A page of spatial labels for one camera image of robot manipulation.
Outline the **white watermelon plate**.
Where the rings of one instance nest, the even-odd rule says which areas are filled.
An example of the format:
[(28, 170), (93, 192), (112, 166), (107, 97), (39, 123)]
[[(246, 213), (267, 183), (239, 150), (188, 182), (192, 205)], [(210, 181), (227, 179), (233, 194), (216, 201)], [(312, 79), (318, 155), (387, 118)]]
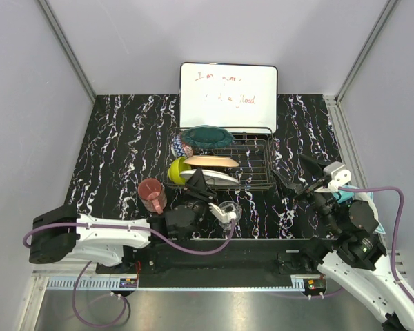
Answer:
[(223, 172), (206, 170), (201, 168), (181, 171), (179, 176), (188, 181), (196, 173), (197, 170), (200, 170), (202, 172), (208, 185), (222, 187), (231, 187), (239, 185), (239, 181), (235, 177), (231, 177), (230, 175), (227, 175)]

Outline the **orange floral plate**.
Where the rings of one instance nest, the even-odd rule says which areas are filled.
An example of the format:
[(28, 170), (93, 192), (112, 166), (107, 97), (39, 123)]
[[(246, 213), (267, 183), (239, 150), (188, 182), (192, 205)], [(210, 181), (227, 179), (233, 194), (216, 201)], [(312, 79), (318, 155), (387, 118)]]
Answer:
[(236, 168), (239, 163), (231, 159), (230, 157), (221, 157), (213, 155), (194, 155), (184, 160), (185, 164), (191, 166), (204, 166), (204, 167), (223, 167), (223, 168)]

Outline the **yellow-green bowl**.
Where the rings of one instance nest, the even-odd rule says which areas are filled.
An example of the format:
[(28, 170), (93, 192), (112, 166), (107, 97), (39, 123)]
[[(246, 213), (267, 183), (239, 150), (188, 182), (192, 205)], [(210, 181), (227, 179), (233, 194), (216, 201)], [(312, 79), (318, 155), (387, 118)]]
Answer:
[(185, 184), (185, 178), (181, 177), (181, 172), (191, 169), (191, 166), (185, 163), (186, 157), (179, 157), (175, 159), (169, 169), (168, 169), (168, 178), (177, 185)]

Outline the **clear drinking glass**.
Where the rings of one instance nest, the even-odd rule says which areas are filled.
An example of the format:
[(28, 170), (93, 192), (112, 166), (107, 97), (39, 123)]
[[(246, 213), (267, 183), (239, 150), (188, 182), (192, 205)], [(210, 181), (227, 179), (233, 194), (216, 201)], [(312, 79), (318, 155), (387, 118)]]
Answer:
[(242, 217), (242, 207), (234, 201), (224, 201), (218, 205), (221, 210), (221, 219), (219, 220), (220, 226), (225, 231), (230, 231), (232, 228), (232, 222), (235, 226), (239, 225), (239, 221)]

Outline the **red patterned bowl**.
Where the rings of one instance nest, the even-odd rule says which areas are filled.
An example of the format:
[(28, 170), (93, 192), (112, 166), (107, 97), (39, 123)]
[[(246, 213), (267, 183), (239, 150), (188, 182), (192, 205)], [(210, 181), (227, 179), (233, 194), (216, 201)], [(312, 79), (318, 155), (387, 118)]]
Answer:
[(172, 138), (172, 143), (170, 145), (171, 152), (174, 157), (186, 157), (190, 158), (193, 156), (193, 149), (191, 146), (187, 145), (181, 140), (179, 135), (175, 135)]

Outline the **pink mug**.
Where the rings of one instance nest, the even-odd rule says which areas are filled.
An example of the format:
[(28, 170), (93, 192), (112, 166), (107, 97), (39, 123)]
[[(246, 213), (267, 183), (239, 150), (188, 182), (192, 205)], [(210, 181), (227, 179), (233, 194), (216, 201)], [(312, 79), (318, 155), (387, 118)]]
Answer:
[(137, 193), (149, 212), (163, 214), (167, 198), (162, 183), (155, 178), (147, 178), (138, 185)]

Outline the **teal scalloped plate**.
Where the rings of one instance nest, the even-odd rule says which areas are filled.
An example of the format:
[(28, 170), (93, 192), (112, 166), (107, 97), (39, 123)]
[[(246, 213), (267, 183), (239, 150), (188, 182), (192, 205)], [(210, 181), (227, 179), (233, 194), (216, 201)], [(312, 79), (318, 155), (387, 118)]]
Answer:
[(180, 139), (196, 148), (225, 148), (234, 142), (234, 136), (229, 131), (215, 126), (196, 126), (183, 130)]

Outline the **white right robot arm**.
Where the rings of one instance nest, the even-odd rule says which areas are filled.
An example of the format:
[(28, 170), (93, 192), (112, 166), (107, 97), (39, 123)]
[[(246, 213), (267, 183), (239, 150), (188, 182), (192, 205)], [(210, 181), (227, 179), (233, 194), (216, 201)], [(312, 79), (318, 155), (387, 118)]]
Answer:
[(414, 330), (414, 289), (397, 271), (396, 247), (388, 251), (379, 238), (381, 223), (371, 199), (374, 192), (398, 194), (397, 230), (403, 192), (394, 186), (354, 188), (349, 185), (351, 172), (345, 164), (303, 154), (299, 158), (316, 180), (309, 185), (293, 183), (272, 170), (277, 191), (281, 197), (307, 201), (336, 240), (329, 243), (313, 237), (282, 265), (331, 278), (361, 302), (381, 322), (383, 330)]

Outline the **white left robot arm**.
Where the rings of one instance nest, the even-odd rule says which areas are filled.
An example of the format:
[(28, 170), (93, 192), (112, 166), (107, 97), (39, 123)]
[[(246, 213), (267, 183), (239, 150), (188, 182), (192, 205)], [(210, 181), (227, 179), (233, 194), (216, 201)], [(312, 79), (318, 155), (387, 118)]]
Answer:
[(188, 180), (182, 190), (182, 203), (173, 209), (168, 208), (165, 187), (156, 178), (142, 180), (137, 196), (149, 217), (102, 219), (79, 213), (72, 205), (36, 217), (32, 230), (23, 238), (30, 251), (29, 262), (50, 264), (73, 258), (127, 273), (135, 266), (135, 256), (125, 248), (144, 250), (166, 243), (180, 252), (198, 253), (181, 242), (190, 240), (203, 221), (211, 217), (210, 205), (217, 200), (217, 193), (200, 170)]

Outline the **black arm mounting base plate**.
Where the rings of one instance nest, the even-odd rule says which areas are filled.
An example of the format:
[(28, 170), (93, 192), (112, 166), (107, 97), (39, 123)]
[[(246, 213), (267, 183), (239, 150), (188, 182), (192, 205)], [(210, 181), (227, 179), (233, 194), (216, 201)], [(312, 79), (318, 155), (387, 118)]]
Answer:
[(308, 239), (233, 239), (223, 250), (208, 256), (159, 243), (144, 249), (125, 248), (121, 264), (98, 264), (96, 272), (127, 276), (138, 271), (142, 290), (278, 290), (293, 286), (292, 276), (321, 276), (299, 261), (299, 250), (309, 243)]

